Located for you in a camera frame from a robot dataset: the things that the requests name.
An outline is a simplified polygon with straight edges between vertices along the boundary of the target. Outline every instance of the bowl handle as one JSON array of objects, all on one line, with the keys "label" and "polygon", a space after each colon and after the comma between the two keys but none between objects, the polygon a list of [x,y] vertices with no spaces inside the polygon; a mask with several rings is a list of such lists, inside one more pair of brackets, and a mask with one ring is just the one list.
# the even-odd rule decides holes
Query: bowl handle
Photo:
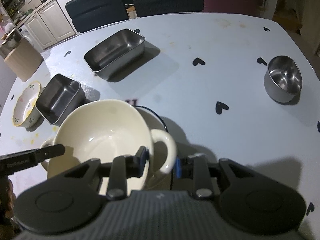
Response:
[{"label": "bowl handle", "polygon": [[[53,145],[53,139],[54,139],[54,138],[49,138],[49,139],[45,140],[45,141],[43,142],[43,144],[40,146],[40,148],[44,148],[44,147],[48,147],[48,146]],[[44,160],[43,162],[41,162],[41,165],[42,165],[42,167],[43,167],[46,171],[48,171],[49,162],[47,162],[46,160]]]},{"label": "bowl handle", "polygon": [[174,139],[169,133],[159,129],[152,129],[151,136],[153,139],[153,143],[163,142],[166,145],[168,154],[167,159],[165,160],[162,167],[158,171],[155,171],[153,176],[150,178],[150,181],[148,183],[149,187],[152,187],[153,185],[161,181],[167,174],[169,174],[173,169],[177,159],[177,146]]}]

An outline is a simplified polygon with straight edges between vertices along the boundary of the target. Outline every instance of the kitchen cabinet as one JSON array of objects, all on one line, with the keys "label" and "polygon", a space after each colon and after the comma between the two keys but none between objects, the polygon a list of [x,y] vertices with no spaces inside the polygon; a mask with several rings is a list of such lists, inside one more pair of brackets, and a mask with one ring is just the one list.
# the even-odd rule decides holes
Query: kitchen cabinet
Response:
[{"label": "kitchen cabinet", "polygon": [[56,1],[42,8],[39,15],[58,42],[75,34]]},{"label": "kitchen cabinet", "polygon": [[38,41],[43,49],[57,43],[57,40],[37,12],[28,19],[24,25],[27,31]]}]

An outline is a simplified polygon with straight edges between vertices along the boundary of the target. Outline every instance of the stainless steel container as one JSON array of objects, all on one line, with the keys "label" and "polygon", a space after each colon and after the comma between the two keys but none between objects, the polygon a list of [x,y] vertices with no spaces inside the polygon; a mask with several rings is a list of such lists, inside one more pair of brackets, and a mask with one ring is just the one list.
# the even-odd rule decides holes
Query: stainless steel container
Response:
[{"label": "stainless steel container", "polygon": [[108,80],[115,72],[134,61],[145,51],[145,37],[129,30],[120,30],[90,49],[85,55],[92,72]]},{"label": "stainless steel container", "polygon": [[264,87],[277,102],[287,103],[292,100],[302,88],[302,77],[296,63],[287,56],[273,58],[264,76]]},{"label": "stainless steel container", "polygon": [[0,45],[0,55],[6,58],[22,39],[22,34],[14,28]]},{"label": "stainless steel container", "polygon": [[36,108],[49,124],[61,125],[84,100],[85,94],[80,82],[57,74],[40,94]]}]

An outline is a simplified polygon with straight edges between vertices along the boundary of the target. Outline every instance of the square metal container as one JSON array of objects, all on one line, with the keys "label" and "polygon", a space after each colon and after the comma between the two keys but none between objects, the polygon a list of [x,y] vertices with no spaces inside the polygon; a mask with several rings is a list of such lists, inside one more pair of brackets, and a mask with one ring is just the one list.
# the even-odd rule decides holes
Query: square metal container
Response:
[{"label": "square metal container", "polygon": [[80,82],[56,74],[40,94],[36,108],[49,124],[61,125],[84,100],[85,94]]},{"label": "square metal container", "polygon": [[115,72],[134,61],[145,51],[145,37],[129,30],[120,30],[90,49],[85,55],[92,72],[108,80]]}]

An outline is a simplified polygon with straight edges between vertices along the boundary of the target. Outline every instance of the table surface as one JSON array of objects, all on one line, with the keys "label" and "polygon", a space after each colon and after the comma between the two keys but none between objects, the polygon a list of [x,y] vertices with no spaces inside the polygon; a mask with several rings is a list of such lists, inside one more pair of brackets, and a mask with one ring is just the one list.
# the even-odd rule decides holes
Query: table surface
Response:
[{"label": "table surface", "polygon": [[[84,54],[113,33],[139,29],[146,38],[142,59],[105,81]],[[299,66],[303,86],[295,105],[281,105],[265,92],[267,70],[258,64],[287,55]],[[137,100],[157,112],[181,153],[227,157],[298,190],[315,206],[301,231],[320,238],[320,84],[309,62],[285,30],[273,21],[233,14],[171,14],[137,18],[98,28],[43,53],[45,61],[27,81],[17,79],[0,117],[0,154],[39,147],[58,127],[46,121],[31,129],[14,127],[12,112],[27,85],[46,86],[57,73],[81,82],[88,100]],[[193,65],[195,58],[205,65]],[[217,101],[229,106],[218,115]],[[38,165],[12,175],[15,193],[46,179]]]}]

